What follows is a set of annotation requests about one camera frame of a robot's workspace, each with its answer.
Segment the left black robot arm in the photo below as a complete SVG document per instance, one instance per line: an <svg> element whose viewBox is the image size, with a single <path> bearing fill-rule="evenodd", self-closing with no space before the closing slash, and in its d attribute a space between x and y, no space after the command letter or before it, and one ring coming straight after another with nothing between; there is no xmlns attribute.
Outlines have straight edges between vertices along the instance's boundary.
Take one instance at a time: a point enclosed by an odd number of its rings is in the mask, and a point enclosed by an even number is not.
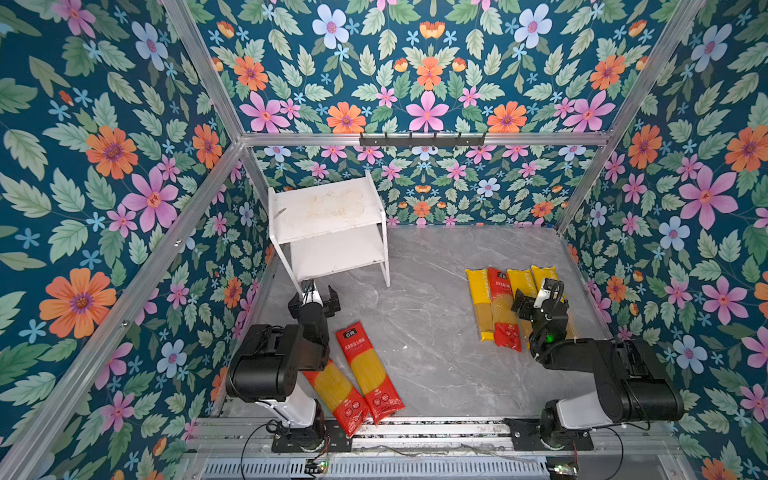
<svg viewBox="0 0 768 480"><path fill-rule="evenodd" d="M251 326L233 355L228 396L268 408L283 426L306 429L320 418L317 401L297 385L302 372L319 373L330 358L328 319L340 311L338 293L322 296L314 282L288 303L294 321Z"/></svg>

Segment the red spaghetti bag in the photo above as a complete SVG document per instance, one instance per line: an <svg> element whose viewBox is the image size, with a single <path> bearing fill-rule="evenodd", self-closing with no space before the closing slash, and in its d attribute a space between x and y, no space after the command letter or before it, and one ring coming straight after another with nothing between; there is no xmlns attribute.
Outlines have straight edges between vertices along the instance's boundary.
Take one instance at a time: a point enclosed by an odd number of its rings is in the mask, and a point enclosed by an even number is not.
<svg viewBox="0 0 768 480"><path fill-rule="evenodd" d="M371 415L361 393L332 360L328 361L324 370L304 371L303 375L332 412L346 436L353 437Z"/></svg>
<svg viewBox="0 0 768 480"><path fill-rule="evenodd" d="M487 269L490 291L494 342L498 347L522 351L517 314L512 310L514 294L507 275L495 268Z"/></svg>
<svg viewBox="0 0 768 480"><path fill-rule="evenodd" d="M392 384L361 322L335 333L339 346L356 379L360 391L378 425L403 410L405 404Z"/></svg>

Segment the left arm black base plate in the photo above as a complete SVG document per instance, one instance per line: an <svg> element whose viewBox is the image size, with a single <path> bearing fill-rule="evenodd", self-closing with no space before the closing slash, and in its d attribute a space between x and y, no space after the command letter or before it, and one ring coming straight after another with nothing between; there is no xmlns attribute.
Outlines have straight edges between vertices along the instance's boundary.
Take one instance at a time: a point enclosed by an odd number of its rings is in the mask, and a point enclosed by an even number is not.
<svg viewBox="0 0 768 480"><path fill-rule="evenodd" d="M314 425L307 428L283 429L274 434L271 446L273 453L347 453L351 450L352 440L336 420L326 420L322 428Z"/></svg>

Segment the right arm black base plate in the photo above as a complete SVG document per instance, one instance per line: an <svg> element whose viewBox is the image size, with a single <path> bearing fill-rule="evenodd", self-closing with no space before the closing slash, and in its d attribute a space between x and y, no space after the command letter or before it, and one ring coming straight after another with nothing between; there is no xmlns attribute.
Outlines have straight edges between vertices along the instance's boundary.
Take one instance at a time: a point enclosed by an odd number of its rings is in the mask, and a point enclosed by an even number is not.
<svg viewBox="0 0 768 480"><path fill-rule="evenodd" d="M588 430L563 430L557 424L542 424L539 419L504 418L515 451L593 451Z"/></svg>

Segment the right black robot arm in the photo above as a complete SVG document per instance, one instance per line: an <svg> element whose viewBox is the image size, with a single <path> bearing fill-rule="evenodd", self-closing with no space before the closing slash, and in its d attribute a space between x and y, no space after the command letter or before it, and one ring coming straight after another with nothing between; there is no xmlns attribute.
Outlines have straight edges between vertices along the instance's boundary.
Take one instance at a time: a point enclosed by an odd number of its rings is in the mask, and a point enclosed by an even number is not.
<svg viewBox="0 0 768 480"><path fill-rule="evenodd" d="M518 289L512 311L532 323L529 352L543 368L587 373L594 390L552 400L540 417L540 435L554 441L620 424L676 422L684 402L650 345L643 341L569 338L564 284L548 279L536 296Z"/></svg>

